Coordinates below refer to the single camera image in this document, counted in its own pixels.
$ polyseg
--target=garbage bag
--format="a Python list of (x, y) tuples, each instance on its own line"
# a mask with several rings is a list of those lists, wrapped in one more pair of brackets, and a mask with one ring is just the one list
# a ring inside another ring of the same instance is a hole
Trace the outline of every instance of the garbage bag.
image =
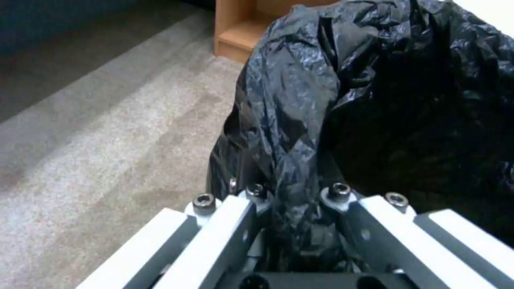
[[(313, 247), (339, 252), (318, 209), (335, 180), (400, 192), (418, 212), (452, 208), (513, 244), (513, 120), (514, 41), (457, 4), (294, 6), (237, 80), (207, 191), (266, 184), (278, 270), (312, 270)], [(319, 270), (342, 258), (322, 253)]]

